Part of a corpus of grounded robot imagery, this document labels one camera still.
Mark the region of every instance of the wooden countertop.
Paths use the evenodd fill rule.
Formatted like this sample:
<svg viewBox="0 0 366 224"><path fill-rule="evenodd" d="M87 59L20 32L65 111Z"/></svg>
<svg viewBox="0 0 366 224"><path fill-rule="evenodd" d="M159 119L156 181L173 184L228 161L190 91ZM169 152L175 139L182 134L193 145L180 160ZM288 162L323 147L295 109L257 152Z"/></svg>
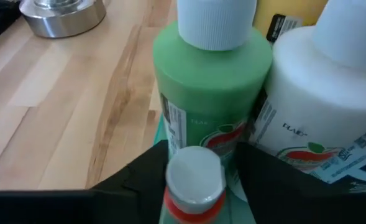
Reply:
<svg viewBox="0 0 366 224"><path fill-rule="evenodd" d="M88 188L152 145L152 42L175 0L104 3L76 37L36 37L23 18L0 36L0 189Z"/></svg>

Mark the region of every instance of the product label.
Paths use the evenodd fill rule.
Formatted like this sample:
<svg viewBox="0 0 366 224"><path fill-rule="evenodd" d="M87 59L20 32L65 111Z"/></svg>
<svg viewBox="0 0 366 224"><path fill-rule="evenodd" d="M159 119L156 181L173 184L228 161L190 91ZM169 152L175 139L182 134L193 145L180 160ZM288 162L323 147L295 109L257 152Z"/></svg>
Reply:
<svg viewBox="0 0 366 224"><path fill-rule="evenodd" d="M349 192L366 190L366 134L310 174Z"/></svg>
<svg viewBox="0 0 366 224"><path fill-rule="evenodd" d="M267 40L273 44L284 32L302 25L303 20L301 18L275 14L272 17L271 25L267 32Z"/></svg>
<svg viewBox="0 0 366 224"><path fill-rule="evenodd" d="M265 90L260 92L248 125L249 143L303 172L315 169L343 149L314 142L305 128L278 112L274 100Z"/></svg>
<svg viewBox="0 0 366 224"><path fill-rule="evenodd" d="M171 155L186 146L203 146L212 149L223 162L230 158L244 131L247 121L245 114L213 118L189 113L175 106L163 94L161 101Z"/></svg>

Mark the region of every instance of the white bottle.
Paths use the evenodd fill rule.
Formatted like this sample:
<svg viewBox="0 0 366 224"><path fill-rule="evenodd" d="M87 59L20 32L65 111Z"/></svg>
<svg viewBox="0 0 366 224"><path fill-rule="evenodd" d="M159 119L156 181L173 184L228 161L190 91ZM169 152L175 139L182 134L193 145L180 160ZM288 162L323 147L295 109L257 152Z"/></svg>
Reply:
<svg viewBox="0 0 366 224"><path fill-rule="evenodd" d="M249 142L304 172L366 133L366 0L278 38L257 106Z"/></svg>

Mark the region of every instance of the wood grain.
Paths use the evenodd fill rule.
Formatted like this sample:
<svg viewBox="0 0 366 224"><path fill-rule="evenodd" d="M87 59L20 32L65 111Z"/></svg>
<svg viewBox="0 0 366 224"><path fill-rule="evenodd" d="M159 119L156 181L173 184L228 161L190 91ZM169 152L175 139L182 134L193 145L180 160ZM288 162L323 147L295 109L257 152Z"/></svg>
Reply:
<svg viewBox="0 0 366 224"><path fill-rule="evenodd" d="M175 0L106 1L93 30L0 36L0 189L82 189L152 144L161 117L152 42Z"/></svg>

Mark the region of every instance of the green bottle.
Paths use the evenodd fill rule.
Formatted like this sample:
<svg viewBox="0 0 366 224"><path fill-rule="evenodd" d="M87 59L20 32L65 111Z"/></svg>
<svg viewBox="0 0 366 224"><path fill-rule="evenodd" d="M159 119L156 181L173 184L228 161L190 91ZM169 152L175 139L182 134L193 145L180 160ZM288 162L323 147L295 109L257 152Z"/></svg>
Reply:
<svg viewBox="0 0 366 224"><path fill-rule="evenodd" d="M174 22L155 39L153 62L170 156L203 146L225 163L270 68L268 41L252 28L249 40L234 50L201 50L180 37Z"/></svg>

